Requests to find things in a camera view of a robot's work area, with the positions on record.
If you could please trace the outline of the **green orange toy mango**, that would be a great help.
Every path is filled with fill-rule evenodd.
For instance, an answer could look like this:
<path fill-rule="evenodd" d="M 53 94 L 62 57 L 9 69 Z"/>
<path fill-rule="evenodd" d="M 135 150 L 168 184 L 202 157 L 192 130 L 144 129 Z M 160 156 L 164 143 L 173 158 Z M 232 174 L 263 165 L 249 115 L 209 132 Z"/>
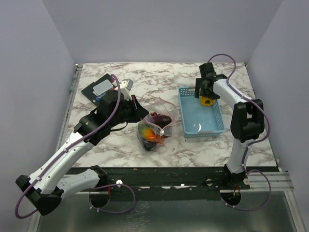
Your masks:
<path fill-rule="evenodd" d="M 140 137 L 144 140 L 154 141 L 156 139 L 155 133 L 146 124 L 139 124 L 138 125 L 138 133 L 139 133 Z"/>

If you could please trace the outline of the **yellow toy bell pepper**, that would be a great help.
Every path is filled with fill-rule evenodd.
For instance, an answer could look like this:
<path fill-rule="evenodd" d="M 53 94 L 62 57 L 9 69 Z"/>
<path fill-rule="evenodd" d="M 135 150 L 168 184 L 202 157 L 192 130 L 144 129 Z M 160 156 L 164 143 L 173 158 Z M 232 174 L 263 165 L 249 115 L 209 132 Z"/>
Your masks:
<path fill-rule="evenodd" d="M 202 106 L 207 106 L 207 107 L 212 106 L 214 102 L 214 99 L 208 98 L 208 97 L 202 97 L 202 96 L 199 97 L 199 100 Z"/>

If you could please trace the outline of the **clear pink zip top bag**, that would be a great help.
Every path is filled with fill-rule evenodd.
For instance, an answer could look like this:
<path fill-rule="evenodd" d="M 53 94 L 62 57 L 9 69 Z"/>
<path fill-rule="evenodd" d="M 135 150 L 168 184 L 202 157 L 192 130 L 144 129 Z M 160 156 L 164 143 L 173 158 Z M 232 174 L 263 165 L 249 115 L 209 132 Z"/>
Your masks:
<path fill-rule="evenodd" d="M 143 120 L 141 120 L 138 123 L 138 125 L 139 124 L 146 124 L 151 128 L 151 130 L 155 133 L 155 135 L 160 135 L 160 136 L 165 135 L 165 136 L 167 136 L 167 138 L 170 138 L 172 136 L 173 126 L 174 126 L 175 122 L 180 117 L 180 112 L 179 112 L 179 109 L 177 108 L 177 106 L 175 104 L 163 99 L 163 98 L 158 98 L 158 100 L 156 102 L 145 106 L 145 109 L 149 111 L 149 114 Z M 161 114 L 161 115 L 170 116 L 171 119 L 172 119 L 172 122 L 169 125 L 165 126 L 163 129 L 160 128 L 159 126 L 155 125 L 151 121 L 150 113 L 153 113 L 153 112 L 156 112 L 156 113 Z M 137 128 L 137 138 L 138 138 L 140 143 L 141 143 L 142 140 L 144 140 L 140 137 L 140 135 L 138 133 L 138 128 Z"/>

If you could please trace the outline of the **orange toy pumpkin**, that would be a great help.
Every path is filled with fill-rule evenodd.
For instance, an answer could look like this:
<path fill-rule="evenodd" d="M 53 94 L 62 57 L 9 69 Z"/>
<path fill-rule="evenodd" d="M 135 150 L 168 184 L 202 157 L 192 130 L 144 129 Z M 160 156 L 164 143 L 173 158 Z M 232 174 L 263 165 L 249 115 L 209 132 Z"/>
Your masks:
<path fill-rule="evenodd" d="M 158 143 L 158 144 L 162 144 L 162 143 L 164 143 L 164 141 L 167 139 L 167 136 L 165 136 L 165 135 L 162 135 L 162 136 L 160 136 L 160 135 L 156 135 L 155 136 L 155 142 L 156 143 Z"/>

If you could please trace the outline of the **dark purple toy eggplant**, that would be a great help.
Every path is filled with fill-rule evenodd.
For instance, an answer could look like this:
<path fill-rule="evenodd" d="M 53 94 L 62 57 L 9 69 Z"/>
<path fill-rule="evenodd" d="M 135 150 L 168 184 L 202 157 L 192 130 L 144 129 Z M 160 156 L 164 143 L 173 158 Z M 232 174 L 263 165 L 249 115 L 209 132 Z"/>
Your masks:
<path fill-rule="evenodd" d="M 143 145 L 143 148 L 146 151 L 152 151 L 156 148 L 157 143 L 156 142 L 152 142 L 152 141 L 147 141 L 147 140 L 142 140 L 141 144 Z"/>

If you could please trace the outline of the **dark red toy grapes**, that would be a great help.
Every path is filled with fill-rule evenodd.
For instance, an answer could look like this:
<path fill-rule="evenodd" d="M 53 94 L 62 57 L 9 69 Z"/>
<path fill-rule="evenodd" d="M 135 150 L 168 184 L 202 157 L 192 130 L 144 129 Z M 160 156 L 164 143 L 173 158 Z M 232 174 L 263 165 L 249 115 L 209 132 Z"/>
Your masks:
<path fill-rule="evenodd" d="M 160 114 L 158 114 L 156 112 L 150 113 L 150 115 L 151 115 L 152 118 L 160 116 Z"/>

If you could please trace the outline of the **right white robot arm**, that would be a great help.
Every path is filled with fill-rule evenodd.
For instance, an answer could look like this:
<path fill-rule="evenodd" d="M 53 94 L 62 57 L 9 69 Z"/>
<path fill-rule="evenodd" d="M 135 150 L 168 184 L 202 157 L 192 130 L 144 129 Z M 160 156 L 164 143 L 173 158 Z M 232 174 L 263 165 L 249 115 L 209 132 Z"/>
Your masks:
<path fill-rule="evenodd" d="M 231 156 L 224 166 L 222 184 L 233 189 L 246 174 L 245 163 L 251 145 L 264 132 L 263 102 L 253 100 L 231 85 L 224 74 L 217 74 L 211 62 L 199 66 L 195 98 L 203 106 L 212 106 L 217 99 L 224 100 L 233 110 L 230 130 L 234 137 Z"/>

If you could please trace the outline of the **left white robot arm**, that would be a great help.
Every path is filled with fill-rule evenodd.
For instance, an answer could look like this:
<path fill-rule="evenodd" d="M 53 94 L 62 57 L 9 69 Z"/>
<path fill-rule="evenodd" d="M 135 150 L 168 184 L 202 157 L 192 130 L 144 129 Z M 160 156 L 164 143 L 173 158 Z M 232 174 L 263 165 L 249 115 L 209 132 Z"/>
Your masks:
<path fill-rule="evenodd" d="M 61 201 L 86 189 L 103 190 L 108 174 L 99 166 L 91 166 L 80 174 L 64 178 L 73 164 L 94 148 L 112 129 L 122 123 L 137 123 L 148 115 L 135 95 L 126 100 L 120 91 L 109 90 L 97 108 L 82 117 L 63 146 L 37 171 L 16 179 L 22 197 L 33 204 L 42 216 L 53 212 Z"/>

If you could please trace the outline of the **light blue plastic basket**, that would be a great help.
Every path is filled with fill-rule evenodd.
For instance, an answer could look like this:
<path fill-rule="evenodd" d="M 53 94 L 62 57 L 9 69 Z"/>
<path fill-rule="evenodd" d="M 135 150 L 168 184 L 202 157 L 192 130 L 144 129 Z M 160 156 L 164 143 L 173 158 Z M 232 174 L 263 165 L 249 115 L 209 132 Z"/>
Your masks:
<path fill-rule="evenodd" d="M 185 138 L 218 137 L 226 131 L 218 101 L 202 106 L 193 87 L 179 87 L 178 99 Z"/>

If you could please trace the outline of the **black foam pad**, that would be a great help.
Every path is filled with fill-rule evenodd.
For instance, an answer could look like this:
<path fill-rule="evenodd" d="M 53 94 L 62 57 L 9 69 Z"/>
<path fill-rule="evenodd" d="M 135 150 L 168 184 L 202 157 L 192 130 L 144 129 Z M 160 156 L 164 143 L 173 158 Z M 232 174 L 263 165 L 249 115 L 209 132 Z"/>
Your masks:
<path fill-rule="evenodd" d="M 82 90 L 82 94 L 95 106 L 98 106 L 100 99 L 106 94 L 106 92 L 114 88 L 113 82 L 114 78 L 109 74 L 106 74 L 85 87 Z"/>

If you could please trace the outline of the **aluminium rail frame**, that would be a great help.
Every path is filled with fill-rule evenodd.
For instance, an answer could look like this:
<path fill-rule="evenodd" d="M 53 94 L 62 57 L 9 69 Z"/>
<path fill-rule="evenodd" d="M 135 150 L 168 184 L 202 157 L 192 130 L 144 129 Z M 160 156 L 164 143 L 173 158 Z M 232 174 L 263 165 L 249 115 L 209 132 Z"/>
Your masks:
<path fill-rule="evenodd" d="M 228 78 L 229 83 L 231 85 L 233 85 L 231 83 L 230 77 L 229 76 L 226 76 L 226 77 Z M 120 82 L 115 81 L 114 88 L 111 89 L 111 90 L 115 90 L 115 91 L 120 91 L 121 92 L 121 90 L 120 90 Z M 263 133 L 264 134 L 269 134 L 270 133 L 270 123 L 269 123 L 269 120 L 267 119 L 267 117 L 265 115 L 264 110 L 263 110 L 263 115 L 264 115 L 264 123 L 265 123 L 265 129 L 264 129 Z M 115 129 L 114 131 L 117 131 L 119 129 L 118 125 L 115 126 L 114 129 Z M 259 143 L 259 142 L 262 142 L 262 138 L 260 138 L 260 136 L 257 139 L 257 141 L 254 141 L 252 143 L 252 145 L 256 144 L 256 143 Z M 75 174 L 69 174 L 69 171 L 64 175 L 64 178 L 68 178 L 68 177 L 71 177 L 71 176 L 75 175 Z M 221 198 L 219 200 L 224 202 L 225 206 L 227 206 L 229 208 L 232 208 L 232 209 L 235 209 L 235 210 L 239 210 L 239 202 L 241 200 L 241 193 L 242 192 L 247 192 L 249 190 L 268 191 L 269 193 L 272 193 L 275 190 L 285 191 L 285 185 L 287 184 L 287 173 L 279 173 L 279 172 L 264 173 L 264 172 L 262 172 L 261 170 L 258 170 L 258 169 L 248 169 L 247 166 L 246 166 L 246 163 L 245 163 L 245 171 L 246 171 L 245 181 L 249 184 L 250 188 L 248 190 L 237 190 L 237 189 L 235 189 L 233 192 L 230 192 L 230 193 L 220 191 Z M 277 175 L 280 175 L 280 186 L 275 186 L 275 185 L 273 185 L 271 183 L 271 178 L 275 177 Z M 98 189 L 109 190 L 111 187 L 114 187 L 115 185 L 119 185 L 120 187 L 124 186 L 124 184 L 123 184 L 123 182 L 121 180 L 117 180 L 115 184 L 109 184 L 108 183 L 106 186 L 101 186 L 101 187 L 98 187 L 98 188 L 92 188 L 92 190 L 98 190 Z M 97 196 L 97 195 L 95 195 L 95 196 L 89 195 L 89 202 L 91 204 L 91 207 L 96 209 L 97 211 L 104 211 L 104 205 L 102 204 L 102 201 L 108 201 L 110 199 L 111 199 L 110 196 L 100 197 L 100 196 Z M 136 201 L 138 201 L 138 200 L 136 200 L 136 196 L 135 195 L 132 196 L 132 201 L 134 203 Z"/>

